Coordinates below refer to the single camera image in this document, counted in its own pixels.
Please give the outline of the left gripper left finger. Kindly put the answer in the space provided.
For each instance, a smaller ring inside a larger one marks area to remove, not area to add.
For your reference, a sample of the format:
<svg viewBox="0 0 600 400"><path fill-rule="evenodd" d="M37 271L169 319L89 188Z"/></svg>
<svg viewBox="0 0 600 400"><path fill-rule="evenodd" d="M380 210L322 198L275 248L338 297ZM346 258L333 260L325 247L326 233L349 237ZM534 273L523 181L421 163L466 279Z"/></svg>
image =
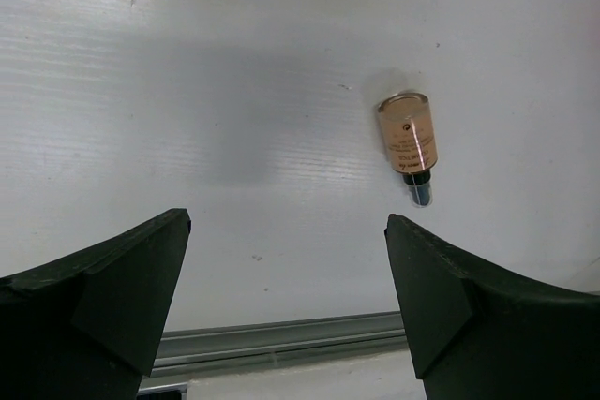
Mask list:
<svg viewBox="0 0 600 400"><path fill-rule="evenodd" d="M1 280L4 399L133 399L150 376L191 219L141 225Z"/></svg>

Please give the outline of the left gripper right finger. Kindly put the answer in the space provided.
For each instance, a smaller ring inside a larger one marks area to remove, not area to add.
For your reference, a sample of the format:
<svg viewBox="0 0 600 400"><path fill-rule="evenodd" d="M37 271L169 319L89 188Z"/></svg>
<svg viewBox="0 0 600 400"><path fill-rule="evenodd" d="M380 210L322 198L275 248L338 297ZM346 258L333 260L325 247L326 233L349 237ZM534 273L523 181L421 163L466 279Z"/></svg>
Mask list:
<svg viewBox="0 0 600 400"><path fill-rule="evenodd" d="M385 241L429 399L595 399L599 298L516 274L401 215Z"/></svg>

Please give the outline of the beige foundation bottle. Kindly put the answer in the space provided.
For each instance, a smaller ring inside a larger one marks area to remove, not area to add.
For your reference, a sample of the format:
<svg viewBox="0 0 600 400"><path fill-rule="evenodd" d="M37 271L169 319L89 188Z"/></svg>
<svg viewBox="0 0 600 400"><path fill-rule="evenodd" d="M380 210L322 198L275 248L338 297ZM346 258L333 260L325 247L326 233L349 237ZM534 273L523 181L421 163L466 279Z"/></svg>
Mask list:
<svg viewBox="0 0 600 400"><path fill-rule="evenodd" d="M384 99L377 117L388 161L417 207L431 204L431 170L438 162L432 114L427 96L403 92Z"/></svg>

